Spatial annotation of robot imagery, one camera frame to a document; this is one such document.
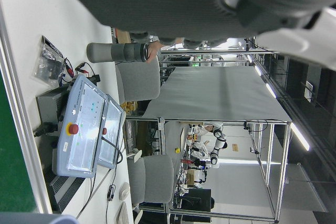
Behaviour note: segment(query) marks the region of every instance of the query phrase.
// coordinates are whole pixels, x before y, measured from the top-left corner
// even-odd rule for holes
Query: human hand
[[[163,46],[164,45],[161,44],[158,40],[151,42],[148,45],[148,60],[146,62],[150,63],[153,59],[155,59],[157,51]]]

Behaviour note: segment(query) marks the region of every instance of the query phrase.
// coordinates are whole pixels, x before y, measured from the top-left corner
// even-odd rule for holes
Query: chair backrest
[[[145,202],[168,203],[173,196],[173,161],[167,155],[144,157],[146,170]]]
[[[127,160],[131,199],[142,202],[168,203],[173,196],[173,161],[167,155],[141,157],[134,163]]]
[[[159,96],[160,67],[157,58],[151,63],[123,62],[115,67],[118,68],[117,81],[122,80],[118,88],[123,87],[125,101],[152,100]]]

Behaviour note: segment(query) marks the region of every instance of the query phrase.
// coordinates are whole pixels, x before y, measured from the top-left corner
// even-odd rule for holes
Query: cardboard box
[[[187,171],[187,185],[193,186],[195,181],[195,170],[189,169]]]

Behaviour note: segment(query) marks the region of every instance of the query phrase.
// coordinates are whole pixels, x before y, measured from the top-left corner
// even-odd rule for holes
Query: white tabletop
[[[73,67],[87,61],[86,46],[90,42],[111,43],[110,27],[101,25],[78,0],[0,0],[4,13],[7,33],[12,48],[18,81],[32,129],[40,124],[36,96],[51,89],[34,76],[36,61],[41,53],[41,36],[46,36],[68,57]],[[113,62],[92,64],[95,73],[100,75],[98,87],[118,101],[116,70]],[[81,223],[104,223],[106,194],[114,170],[98,166],[95,192],[90,203],[79,217]],[[126,160],[118,165],[115,184],[118,188],[128,181]],[[77,216],[89,195],[90,180],[86,179],[79,188],[65,213]],[[121,203],[118,192],[109,203],[108,223]],[[127,198],[129,219],[132,220],[130,197]]]

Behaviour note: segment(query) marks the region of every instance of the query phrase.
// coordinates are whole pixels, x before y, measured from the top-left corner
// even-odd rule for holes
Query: plastic bag
[[[44,36],[42,36],[42,52],[36,63],[34,76],[41,81],[56,87],[62,80],[64,60],[62,53]]]

